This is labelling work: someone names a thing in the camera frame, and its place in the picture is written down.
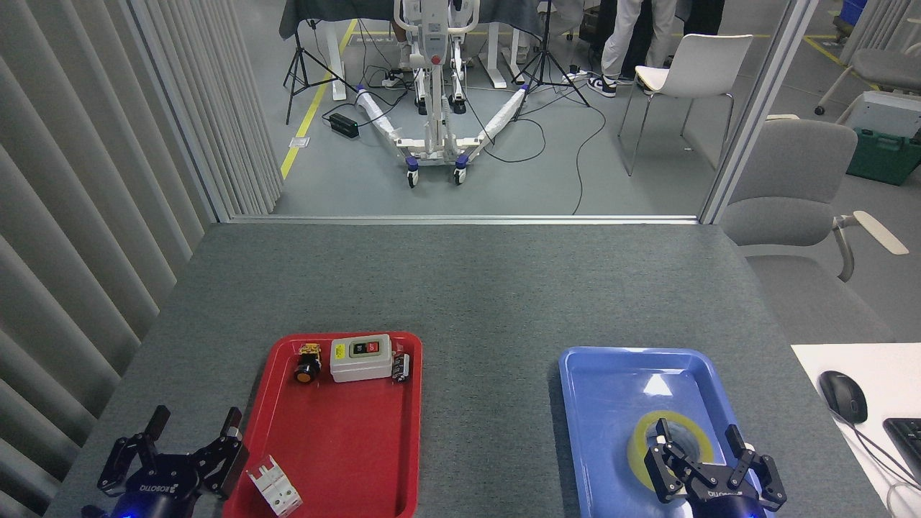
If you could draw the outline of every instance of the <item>gray chair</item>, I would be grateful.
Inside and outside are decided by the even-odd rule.
[[[917,55],[918,51],[921,51],[921,43],[908,47],[903,53],[882,49],[861,49],[855,52],[851,65],[819,100],[815,114],[825,113],[825,103],[851,72],[884,89],[921,93],[921,55]]]
[[[739,246],[811,246],[834,232],[844,257],[838,277],[801,255],[747,258],[768,305],[794,344],[894,340],[889,326],[845,284],[854,271],[846,227],[862,226],[890,252],[908,253],[869,214],[832,212],[830,203],[856,146],[857,135],[845,126],[767,121],[719,221]]]

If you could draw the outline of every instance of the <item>computer mouse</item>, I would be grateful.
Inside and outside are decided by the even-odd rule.
[[[850,376],[838,371],[825,371],[819,375],[819,388],[828,407],[851,424],[867,420],[867,398]]]

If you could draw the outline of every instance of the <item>push button switch box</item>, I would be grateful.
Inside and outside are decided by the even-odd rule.
[[[353,336],[331,343],[330,373],[337,383],[389,378],[392,365],[388,335]]]

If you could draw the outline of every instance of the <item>white desk surface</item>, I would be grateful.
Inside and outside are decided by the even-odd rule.
[[[885,448],[892,457],[902,460],[882,428],[882,421],[885,418],[921,417],[921,397],[918,397],[921,344],[800,345],[793,346],[793,351],[812,379],[816,391],[820,391],[819,375],[824,371],[839,371],[853,378],[863,389],[868,408],[867,421],[858,424],[857,429]],[[847,425],[836,424],[885,503],[890,486],[898,480],[867,455]],[[886,460],[879,453],[877,456]],[[921,493],[918,491],[899,487],[892,491],[891,501],[892,512],[898,518],[921,518]]]

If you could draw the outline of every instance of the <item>light stand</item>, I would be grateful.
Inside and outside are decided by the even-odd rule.
[[[315,20],[308,20],[307,23],[310,25],[311,29],[317,29],[317,22]],[[306,90],[307,88],[317,87],[325,83],[332,83],[333,81],[342,81],[342,83],[346,85],[350,90],[352,90],[356,95],[358,94],[358,90],[355,87],[345,82],[345,79],[339,77],[339,75],[333,72],[329,66],[317,59],[313,54],[309,53],[307,49],[305,49],[303,45],[300,44],[300,34],[298,33],[298,30],[295,30],[294,32],[294,41],[297,48],[294,50],[294,57],[291,58],[291,66],[288,67],[288,72],[285,75],[285,80],[282,82],[282,86],[287,86],[287,80],[289,78],[291,79],[291,89],[290,95],[288,97],[288,111],[287,115],[285,116],[285,125],[287,125],[291,120],[291,104],[294,102],[294,96]],[[318,65],[322,66],[327,72],[330,73],[332,77],[329,79],[323,79],[322,81],[318,81],[316,83],[310,83],[307,80],[307,66],[304,64],[304,55],[312,59]],[[300,88],[295,89],[297,84],[300,84]]]
[[[521,108],[524,106],[524,102],[528,99],[528,94],[533,92],[535,88],[541,87],[543,85],[551,85],[555,87],[572,87],[576,90],[576,93],[578,94],[579,98],[582,99],[582,102],[586,106],[589,106],[589,102],[585,99],[585,96],[582,95],[582,92],[579,91],[579,89],[576,87],[576,84],[573,83],[572,79],[566,75],[563,67],[560,66],[559,62],[556,61],[556,58],[554,58],[554,55],[550,52],[550,13],[553,6],[553,0],[547,0],[547,12],[543,18],[543,39],[541,40],[541,49],[536,54],[534,54],[534,57],[532,57],[524,66],[522,66],[521,71],[512,78],[512,82],[518,83],[522,75],[527,74],[527,76],[530,77],[530,84],[524,94],[525,98],[522,100],[518,111],[515,112],[515,119],[518,119],[519,113],[521,113]],[[515,49],[511,49],[511,52],[514,58]],[[556,66],[556,69],[560,71],[560,76],[565,78],[565,83],[553,82],[544,79],[545,73],[547,73],[547,76],[549,77],[549,70],[547,70],[549,68],[549,66],[547,66],[548,59]],[[528,68],[532,65],[534,65],[534,71],[529,73]]]

